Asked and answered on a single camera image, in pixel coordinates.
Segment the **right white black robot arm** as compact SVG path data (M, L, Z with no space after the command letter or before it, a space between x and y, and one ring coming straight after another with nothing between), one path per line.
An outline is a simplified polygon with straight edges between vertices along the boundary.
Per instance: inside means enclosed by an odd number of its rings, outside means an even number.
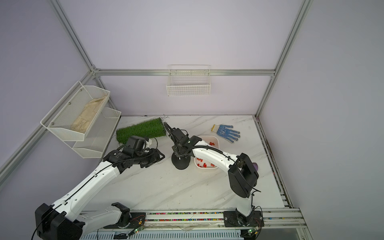
M210 146L197 136L189 137L179 128L165 124L174 146L172 163L178 170L185 170L191 158L202 158L228 174L231 190L239 197L234 211L224 211L226 227L263 227L262 211L253 206L253 194L259 178L258 170L248 155L233 155Z

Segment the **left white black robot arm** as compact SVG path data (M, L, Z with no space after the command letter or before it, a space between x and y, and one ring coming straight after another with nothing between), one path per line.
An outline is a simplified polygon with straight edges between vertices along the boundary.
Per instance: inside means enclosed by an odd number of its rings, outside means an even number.
M150 148L151 140L133 136L127 145L109 152L96 169L81 183L53 204L40 205L35 211L33 236L43 240L79 240L107 226L136 227L145 214L132 216L130 209L115 202L103 210L85 214L87 204L113 179L133 165L148 168L165 158L158 148Z

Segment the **black round screw base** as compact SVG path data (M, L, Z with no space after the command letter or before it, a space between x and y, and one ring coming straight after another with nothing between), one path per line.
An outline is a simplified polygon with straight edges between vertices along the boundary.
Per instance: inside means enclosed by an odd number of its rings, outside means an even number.
M178 170L185 170L191 162L191 157L177 157L175 153L172 154L172 164Z

